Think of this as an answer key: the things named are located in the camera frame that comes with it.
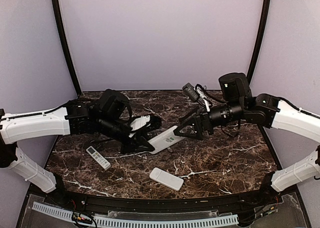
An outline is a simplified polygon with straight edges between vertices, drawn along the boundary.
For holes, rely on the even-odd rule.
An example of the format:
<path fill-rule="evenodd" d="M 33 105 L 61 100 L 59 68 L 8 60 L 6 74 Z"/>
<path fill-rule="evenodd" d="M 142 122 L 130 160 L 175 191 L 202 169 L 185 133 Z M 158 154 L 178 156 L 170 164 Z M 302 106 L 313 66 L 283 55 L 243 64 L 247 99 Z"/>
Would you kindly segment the white TCL remote control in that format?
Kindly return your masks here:
<path fill-rule="evenodd" d="M 159 135 L 151 138 L 148 142 L 154 147 L 153 151 L 150 151 L 150 154 L 157 154 L 162 150 L 182 141 L 185 137 L 176 136 L 174 130 L 177 128 L 177 125 L 172 126 L 166 131 L 160 133 Z"/>

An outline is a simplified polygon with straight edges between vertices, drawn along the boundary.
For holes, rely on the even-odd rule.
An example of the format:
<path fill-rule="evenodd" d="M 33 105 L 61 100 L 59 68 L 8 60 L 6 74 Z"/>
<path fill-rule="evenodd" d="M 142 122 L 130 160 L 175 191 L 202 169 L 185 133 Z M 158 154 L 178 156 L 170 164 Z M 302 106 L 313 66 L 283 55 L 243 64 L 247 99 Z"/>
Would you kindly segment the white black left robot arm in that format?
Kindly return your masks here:
<path fill-rule="evenodd" d="M 148 133 L 160 128 L 156 115 L 133 116 L 129 99 L 107 89 L 98 100 L 85 103 L 71 100 L 57 108 L 23 114 L 0 111 L 0 166 L 13 170 L 31 182 L 60 206 L 67 206 L 70 194 L 59 175 L 49 172 L 18 147 L 20 140 L 51 136 L 99 133 L 121 143 L 120 152 L 152 152 Z"/>

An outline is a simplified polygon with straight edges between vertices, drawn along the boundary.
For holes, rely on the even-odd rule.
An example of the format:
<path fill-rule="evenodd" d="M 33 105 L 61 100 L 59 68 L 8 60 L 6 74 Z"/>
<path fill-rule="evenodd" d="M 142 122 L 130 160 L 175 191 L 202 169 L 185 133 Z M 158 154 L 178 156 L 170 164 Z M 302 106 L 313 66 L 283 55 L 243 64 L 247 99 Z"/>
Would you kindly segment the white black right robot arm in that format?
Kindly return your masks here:
<path fill-rule="evenodd" d="M 288 100 L 260 94 L 252 96 L 244 73 L 229 73 L 219 78 L 224 100 L 208 111 L 197 108 L 180 119 L 174 134 L 180 137 L 203 139 L 203 132 L 213 134 L 215 127 L 245 120 L 266 128 L 293 132 L 316 142 L 320 140 L 320 117 L 294 106 Z M 293 165 L 265 175 L 255 201 L 266 205 L 286 188 L 320 174 L 320 150 L 316 149 Z"/>

